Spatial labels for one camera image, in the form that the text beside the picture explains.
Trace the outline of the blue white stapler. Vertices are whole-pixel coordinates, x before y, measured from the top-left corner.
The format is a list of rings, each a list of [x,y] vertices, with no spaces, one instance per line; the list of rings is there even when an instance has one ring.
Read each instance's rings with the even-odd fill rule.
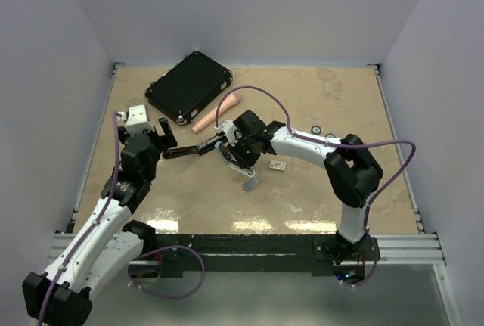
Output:
[[[240,168],[237,161],[235,160],[235,158],[230,154],[230,152],[228,151],[228,149],[224,146],[224,144],[221,142],[221,141],[217,141],[216,144],[215,144],[215,149],[219,152],[220,156],[222,157],[222,159],[226,162],[226,165],[245,175],[246,177],[248,178],[252,178],[255,176],[256,172],[252,169],[243,169],[243,168]]]

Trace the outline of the staple box sleeve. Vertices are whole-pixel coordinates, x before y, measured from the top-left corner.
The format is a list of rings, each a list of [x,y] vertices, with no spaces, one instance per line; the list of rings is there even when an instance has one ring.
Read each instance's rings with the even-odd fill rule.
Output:
[[[284,172],[287,168],[287,163],[284,161],[271,160],[269,164],[269,169]]]

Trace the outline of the black stapler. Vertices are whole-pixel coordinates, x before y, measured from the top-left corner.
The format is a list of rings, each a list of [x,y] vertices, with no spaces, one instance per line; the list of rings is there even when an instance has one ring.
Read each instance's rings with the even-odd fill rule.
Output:
[[[228,139],[225,135],[214,135],[213,137],[197,145],[167,149],[162,153],[162,157],[163,159],[170,160],[192,154],[203,156],[204,154],[207,154],[210,151],[214,150],[218,142],[224,144],[227,141]]]

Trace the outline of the staple tray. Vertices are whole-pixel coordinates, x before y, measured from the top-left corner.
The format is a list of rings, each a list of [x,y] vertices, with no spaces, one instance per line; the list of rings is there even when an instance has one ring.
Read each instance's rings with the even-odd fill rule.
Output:
[[[250,178],[247,182],[242,184],[242,189],[244,192],[252,191],[259,185],[259,180],[256,177]]]

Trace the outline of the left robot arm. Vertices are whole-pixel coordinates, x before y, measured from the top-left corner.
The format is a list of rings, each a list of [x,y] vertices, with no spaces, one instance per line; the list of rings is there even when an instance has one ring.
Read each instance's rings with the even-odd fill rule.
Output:
[[[146,115],[115,113],[115,165],[92,214],[42,274],[22,283],[29,317],[40,325],[83,325],[94,298],[131,260],[157,250],[154,228],[130,218],[150,191],[162,153],[177,145],[169,122],[159,135]]]

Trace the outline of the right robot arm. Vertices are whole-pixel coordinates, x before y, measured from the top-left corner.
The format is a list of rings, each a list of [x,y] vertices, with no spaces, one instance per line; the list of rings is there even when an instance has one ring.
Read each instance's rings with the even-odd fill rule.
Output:
[[[294,157],[325,169],[342,202],[337,252],[347,260],[363,252],[369,197],[378,189],[383,170],[359,137],[319,138],[283,122],[265,124],[250,110],[218,125],[216,133],[227,138],[219,152],[228,165],[249,177],[254,176],[253,165],[263,154]]]

